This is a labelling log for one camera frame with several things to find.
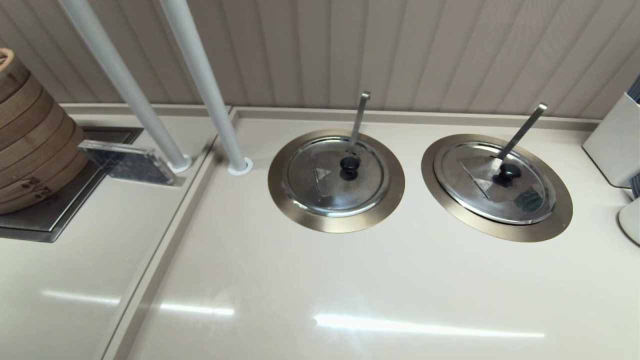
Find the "steel lid with black knob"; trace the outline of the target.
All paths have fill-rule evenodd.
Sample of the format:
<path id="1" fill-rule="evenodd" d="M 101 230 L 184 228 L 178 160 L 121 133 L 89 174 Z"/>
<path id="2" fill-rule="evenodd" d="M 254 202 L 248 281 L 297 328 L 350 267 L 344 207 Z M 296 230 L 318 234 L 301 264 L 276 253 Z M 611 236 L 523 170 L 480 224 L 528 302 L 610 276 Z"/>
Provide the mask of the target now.
<path id="1" fill-rule="evenodd" d="M 523 153 L 503 159 L 502 146 L 453 141 L 436 151 L 434 175 L 457 203 L 495 223 L 525 226 L 549 218 L 557 205 L 551 178 Z"/>
<path id="2" fill-rule="evenodd" d="M 345 218 L 378 205 L 391 186 L 389 163 L 368 142 L 317 136 L 294 148 L 282 175 L 285 193 L 311 214 Z"/>

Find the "brass round well rim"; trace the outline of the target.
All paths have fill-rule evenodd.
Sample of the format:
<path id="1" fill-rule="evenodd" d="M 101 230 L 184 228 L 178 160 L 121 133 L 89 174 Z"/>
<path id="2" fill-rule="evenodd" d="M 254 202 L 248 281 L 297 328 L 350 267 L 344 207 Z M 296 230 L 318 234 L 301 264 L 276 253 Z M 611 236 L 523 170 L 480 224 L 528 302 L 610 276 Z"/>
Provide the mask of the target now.
<path id="1" fill-rule="evenodd" d="M 315 137 L 338 135 L 348 136 L 350 131 L 345 129 L 323 129 L 316 130 L 296 137 L 288 142 L 273 158 L 268 173 L 269 193 L 275 205 L 286 215 L 291 221 L 303 227 L 314 231 L 320 231 L 332 234 L 346 234 L 355 231 L 362 231 L 371 228 L 390 216 L 398 207 L 405 191 L 405 175 L 398 158 L 393 152 L 374 137 L 367 136 L 363 133 L 359 134 L 357 141 L 368 142 L 378 148 L 380 153 L 388 162 L 391 175 L 390 187 L 382 198 L 382 201 L 375 207 L 365 212 L 345 218 L 328 218 L 308 212 L 293 202 L 288 197 L 282 185 L 282 176 L 284 174 L 285 162 L 297 146 L 302 145 L 305 141 L 310 141 Z"/>

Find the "white metal pole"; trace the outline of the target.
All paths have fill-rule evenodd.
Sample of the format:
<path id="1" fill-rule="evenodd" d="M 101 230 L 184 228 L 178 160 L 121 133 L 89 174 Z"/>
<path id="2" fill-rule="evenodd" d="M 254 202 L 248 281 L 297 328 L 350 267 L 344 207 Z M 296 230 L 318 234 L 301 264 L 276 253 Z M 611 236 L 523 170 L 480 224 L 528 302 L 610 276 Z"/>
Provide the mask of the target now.
<path id="1" fill-rule="evenodd" d="M 183 173 L 188 170 L 192 164 L 192 158 L 181 152 L 178 144 L 151 107 L 89 2 L 87 0 L 57 1 L 121 98 L 125 100 L 144 130 L 166 156 L 169 168 L 174 173 Z"/>
<path id="2" fill-rule="evenodd" d="M 240 148 L 187 0 L 160 0 L 160 4 L 222 143 L 228 160 L 228 172 L 234 176 L 247 174 L 253 163 L 243 155 Z"/>

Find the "clear acrylic sign holder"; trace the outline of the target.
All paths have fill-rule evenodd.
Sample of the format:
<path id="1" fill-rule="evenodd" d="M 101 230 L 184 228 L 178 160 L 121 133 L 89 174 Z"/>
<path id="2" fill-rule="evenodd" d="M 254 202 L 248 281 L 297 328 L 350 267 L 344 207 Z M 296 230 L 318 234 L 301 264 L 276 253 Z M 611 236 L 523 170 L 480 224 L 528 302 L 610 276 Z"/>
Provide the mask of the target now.
<path id="1" fill-rule="evenodd" d="M 181 184 L 153 148 L 87 139 L 78 148 L 114 179 L 170 187 Z"/>

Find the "round metal pan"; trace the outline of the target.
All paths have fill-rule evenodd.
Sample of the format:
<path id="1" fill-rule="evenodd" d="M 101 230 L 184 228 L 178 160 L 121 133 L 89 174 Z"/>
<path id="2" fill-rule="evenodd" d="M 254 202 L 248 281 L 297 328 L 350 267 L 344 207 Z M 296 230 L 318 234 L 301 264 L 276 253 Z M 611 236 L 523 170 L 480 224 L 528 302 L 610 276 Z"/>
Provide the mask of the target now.
<path id="1" fill-rule="evenodd" d="M 421 160 L 423 182 L 425 182 L 426 187 L 438 203 L 453 217 L 485 234 L 499 239 L 521 243 L 535 243 L 550 240 L 567 230 L 572 220 L 574 209 L 569 189 L 560 176 L 548 164 L 546 164 L 546 162 L 542 161 L 534 153 L 518 145 L 516 145 L 512 151 L 519 152 L 526 157 L 529 157 L 534 164 L 540 166 L 550 178 L 551 184 L 554 186 L 557 194 L 557 205 L 553 212 L 551 212 L 551 215 L 547 219 L 544 219 L 544 221 L 535 224 L 510 225 L 483 218 L 482 216 L 462 207 L 462 205 L 457 203 L 457 201 L 445 192 L 434 173 L 436 152 L 443 148 L 443 146 L 452 144 L 454 141 L 491 142 L 492 144 L 502 146 L 502 148 L 507 145 L 507 141 L 499 139 L 498 137 L 480 134 L 455 134 L 452 136 L 442 137 L 428 146 L 426 151 L 423 153 Z"/>

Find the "recessed steel tray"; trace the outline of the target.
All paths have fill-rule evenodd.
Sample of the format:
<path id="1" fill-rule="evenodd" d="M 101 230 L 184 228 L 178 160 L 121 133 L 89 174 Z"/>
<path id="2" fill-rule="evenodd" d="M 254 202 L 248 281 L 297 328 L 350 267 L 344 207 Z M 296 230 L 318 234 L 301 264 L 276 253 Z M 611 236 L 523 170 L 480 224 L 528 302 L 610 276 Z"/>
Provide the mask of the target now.
<path id="1" fill-rule="evenodd" d="M 142 134 L 136 127 L 80 127 L 89 141 L 131 145 Z M 0 238 L 55 242 L 105 176 L 105 171 L 87 157 L 82 171 L 57 193 L 25 209 L 1 214 Z"/>

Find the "bamboo steamer basket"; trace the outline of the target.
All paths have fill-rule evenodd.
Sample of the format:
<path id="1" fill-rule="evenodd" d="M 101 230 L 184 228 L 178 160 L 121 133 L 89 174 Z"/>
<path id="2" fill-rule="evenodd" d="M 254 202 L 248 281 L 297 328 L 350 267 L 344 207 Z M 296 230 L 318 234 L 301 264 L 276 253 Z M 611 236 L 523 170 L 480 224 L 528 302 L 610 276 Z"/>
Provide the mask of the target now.
<path id="1" fill-rule="evenodd" d="M 30 75 L 18 91 L 0 104 L 0 129 L 32 107 L 41 93 L 41 83 L 34 75 Z"/>
<path id="2" fill-rule="evenodd" d="M 26 178 L 54 157 L 59 157 L 65 152 L 77 150 L 78 144 L 85 139 L 84 130 L 70 119 L 62 124 L 50 139 L 35 151 L 0 171 L 0 188 L 7 187 Z"/>
<path id="3" fill-rule="evenodd" d="M 18 141 L 0 151 L 0 171 L 12 166 L 43 145 L 55 132 L 70 121 L 60 105 L 53 105 L 45 118 Z"/>
<path id="4" fill-rule="evenodd" d="M 29 76 L 30 71 L 14 51 L 0 47 L 0 104 L 13 96 Z"/>
<path id="5" fill-rule="evenodd" d="M 32 207 L 67 186 L 88 162 L 78 149 L 65 152 L 47 161 L 27 177 L 6 187 L 0 187 L 0 215 Z"/>
<path id="6" fill-rule="evenodd" d="M 11 146 L 43 121 L 53 107 L 54 100 L 48 92 L 42 92 L 25 112 L 0 127 L 0 151 Z"/>

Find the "white square container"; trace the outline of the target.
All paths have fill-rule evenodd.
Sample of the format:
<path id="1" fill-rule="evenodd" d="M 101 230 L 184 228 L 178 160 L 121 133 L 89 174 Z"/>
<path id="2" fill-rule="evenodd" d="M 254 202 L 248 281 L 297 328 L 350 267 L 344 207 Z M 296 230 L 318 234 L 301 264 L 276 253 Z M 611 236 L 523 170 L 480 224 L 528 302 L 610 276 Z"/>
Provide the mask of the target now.
<path id="1" fill-rule="evenodd" d="M 622 94 L 582 148 L 612 186 L 630 188 L 640 174 L 640 104 Z"/>

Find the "white round object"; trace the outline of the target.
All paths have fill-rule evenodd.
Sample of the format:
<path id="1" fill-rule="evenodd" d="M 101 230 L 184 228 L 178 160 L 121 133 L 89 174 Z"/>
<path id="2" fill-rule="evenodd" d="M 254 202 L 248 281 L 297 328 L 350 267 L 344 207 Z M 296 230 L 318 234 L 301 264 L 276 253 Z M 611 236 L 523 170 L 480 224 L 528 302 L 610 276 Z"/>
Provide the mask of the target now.
<path id="1" fill-rule="evenodd" d="M 622 207 L 617 219 L 622 232 L 640 248 L 640 197 Z"/>

